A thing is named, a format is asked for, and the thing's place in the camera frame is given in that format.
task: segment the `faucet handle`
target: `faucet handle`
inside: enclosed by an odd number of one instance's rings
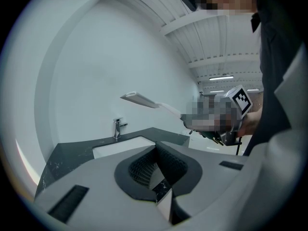
[[[114,119],[114,122],[119,122],[121,119],[123,119],[123,117],[115,118],[115,119]]]

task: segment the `ceiling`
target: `ceiling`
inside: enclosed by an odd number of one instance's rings
[[[243,85],[260,89],[260,27],[251,28],[251,13],[190,11],[181,0],[117,0],[150,20],[176,47],[204,94]],[[210,81],[232,75],[233,79]]]

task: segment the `person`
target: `person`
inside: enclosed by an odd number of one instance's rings
[[[268,142],[273,135],[290,128],[288,118],[274,92],[282,83],[282,77],[302,43],[296,18],[290,16],[292,6],[288,4],[288,0],[195,1],[201,9],[253,12],[252,33],[258,26],[261,27],[263,107],[257,112],[248,113],[238,131],[238,137],[253,135],[244,153],[248,156],[256,145]]]

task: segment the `black slot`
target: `black slot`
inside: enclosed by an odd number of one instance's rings
[[[74,186],[49,212],[53,218],[66,223],[76,210],[89,188]]]
[[[228,168],[233,168],[236,170],[241,170],[243,168],[243,164],[236,164],[236,163],[231,163],[227,161],[222,161],[219,165],[228,167]]]

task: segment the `white wall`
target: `white wall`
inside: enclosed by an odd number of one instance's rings
[[[45,159],[57,143],[51,139],[46,98],[50,93],[54,59],[69,29],[97,1],[31,1],[16,22],[1,55],[1,141],[14,173],[33,196]]]
[[[50,122],[59,142],[113,136],[113,118],[124,117],[122,133],[156,127],[181,133],[183,123],[163,109],[119,97],[138,91],[186,111],[198,86],[186,63],[164,37],[115,0],[93,7],[69,36],[51,84]]]

